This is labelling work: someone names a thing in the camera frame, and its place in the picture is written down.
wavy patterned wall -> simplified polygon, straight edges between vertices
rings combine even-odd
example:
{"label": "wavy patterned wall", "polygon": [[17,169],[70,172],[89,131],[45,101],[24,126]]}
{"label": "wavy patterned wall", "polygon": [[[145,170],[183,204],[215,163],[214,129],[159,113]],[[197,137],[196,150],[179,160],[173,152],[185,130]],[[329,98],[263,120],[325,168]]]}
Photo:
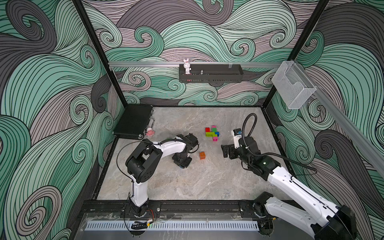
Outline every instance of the wavy patterned wall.
{"label": "wavy patterned wall", "polygon": [[122,105],[71,0],[0,1],[1,239],[67,239]]}
{"label": "wavy patterned wall", "polygon": [[[297,57],[307,73],[384,155],[384,2],[355,1],[323,12]],[[321,103],[267,108],[286,154],[318,169],[300,180],[356,213],[359,239],[384,237],[384,180]],[[293,165],[296,174],[308,174]]]}
{"label": "wavy patterned wall", "polygon": [[[334,0],[331,5],[349,0]],[[83,0],[110,61],[253,61],[288,58],[315,1]],[[274,69],[244,82],[179,83],[177,68],[115,68],[128,103],[261,105]]]}

red toy block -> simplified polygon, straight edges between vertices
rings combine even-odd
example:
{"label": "red toy block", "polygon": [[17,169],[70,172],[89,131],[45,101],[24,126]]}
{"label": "red toy block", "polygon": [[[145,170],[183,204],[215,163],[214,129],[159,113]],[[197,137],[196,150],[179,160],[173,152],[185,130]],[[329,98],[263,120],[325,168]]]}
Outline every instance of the red toy block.
{"label": "red toy block", "polygon": [[205,152],[200,152],[200,160],[205,159]]}

vent grate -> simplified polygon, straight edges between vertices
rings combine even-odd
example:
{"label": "vent grate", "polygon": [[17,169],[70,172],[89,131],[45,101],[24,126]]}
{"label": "vent grate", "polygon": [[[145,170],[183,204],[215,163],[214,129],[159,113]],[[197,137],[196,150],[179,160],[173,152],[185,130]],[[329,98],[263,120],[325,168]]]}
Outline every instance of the vent grate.
{"label": "vent grate", "polygon": [[[88,221],[85,231],[126,231],[128,226],[130,231],[134,221]],[[259,227],[256,221],[196,221],[196,220],[167,220],[161,222],[152,223],[146,230],[152,231],[196,231],[196,230],[219,230],[219,231],[259,231]]]}

gray marble surface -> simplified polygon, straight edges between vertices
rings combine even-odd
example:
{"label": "gray marble surface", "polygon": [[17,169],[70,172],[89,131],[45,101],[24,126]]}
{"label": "gray marble surface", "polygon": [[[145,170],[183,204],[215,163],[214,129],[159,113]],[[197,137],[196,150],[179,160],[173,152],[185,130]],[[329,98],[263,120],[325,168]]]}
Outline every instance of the gray marble surface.
{"label": "gray marble surface", "polygon": [[[231,131],[241,128],[245,117],[256,113],[258,121],[252,137],[261,152],[280,153],[260,108],[154,108],[155,135],[151,141],[162,141],[178,134],[193,133],[199,140],[199,150],[190,155],[189,167],[181,169],[173,163],[172,155],[160,160],[148,180],[148,197],[152,200],[237,200],[255,199],[263,191],[282,199],[290,199],[284,192],[250,171],[245,171],[239,159],[223,158],[221,144],[233,144]],[[253,118],[248,121],[246,134]],[[205,137],[205,127],[216,125],[220,132],[218,142]],[[116,156],[122,147],[134,140],[119,139],[98,200],[127,199],[132,183],[116,166]],[[127,171],[125,160],[139,143],[125,147],[118,158],[121,170]],[[206,158],[200,160],[199,152]],[[274,157],[283,166],[282,159]]]}

coiled cable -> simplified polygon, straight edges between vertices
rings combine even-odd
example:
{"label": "coiled cable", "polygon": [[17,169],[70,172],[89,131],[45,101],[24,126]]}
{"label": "coiled cable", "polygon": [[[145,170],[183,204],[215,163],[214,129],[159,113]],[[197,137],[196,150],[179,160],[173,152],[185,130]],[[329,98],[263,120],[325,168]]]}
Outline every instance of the coiled cable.
{"label": "coiled cable", "polygon": [[242,129],[241,129],[241,137],[242,137],[242,139],[243,139],[243,142],[244,142],[244,145],[245,145],[246,150],[247,150],[250,154],[252,154],[252,155],[255,156],[255,157],[264,157],[264,156],[267,156],[267,155],[280,157],[280,158],[282,158],[282,159],[284,159],[284,160],[286,160],[286,161],[288,161],[288,162],[292,162],[292,163],[294,163],[294,164],[296,164],[296,165],[299,165],[299,166],[301,166],[301,167],[303,167],[303,168],[306,168],[306,169],[309,169],[309,170],[312,170],[312,171],[317,172],[317,169],[314,168],[314,167],[308,166],[308,165],[303,164],[303,163],[298,162],[298,161],[294,161],[294,160],[292,160],[292,159],[290,159],[290,158],[287,158],[287,157],[284,157],[284,156],[282,156],[282,155],[280,155],[280,154],[276,154],[276,153],[273,153],[273,152],[266,152],[266,153],[263,153],[263,154],[256,154],[256,153],[253,153],[253,152],[249,149],[249,146],[247,145],[247,143],[245,142],[245,133],[244,133],[244,132],[245,132],[245,125],[247,124],[248,119],[249,119],[250,117],[252,117],[252,116],[254,116],[255,121],[253,122],[251,131],[249,132],[249,134],[248,134],[247,137],[250,137],[250,136],[251,136],[251,134],[252,134],[252,132],[253,132],[253,129],[255,128],[256,123],[257,123],[257,115],[256,115],[255,113],[250,113],[250,114],[245,118],[245,120],[244,120],[244,122],[243,122]]}

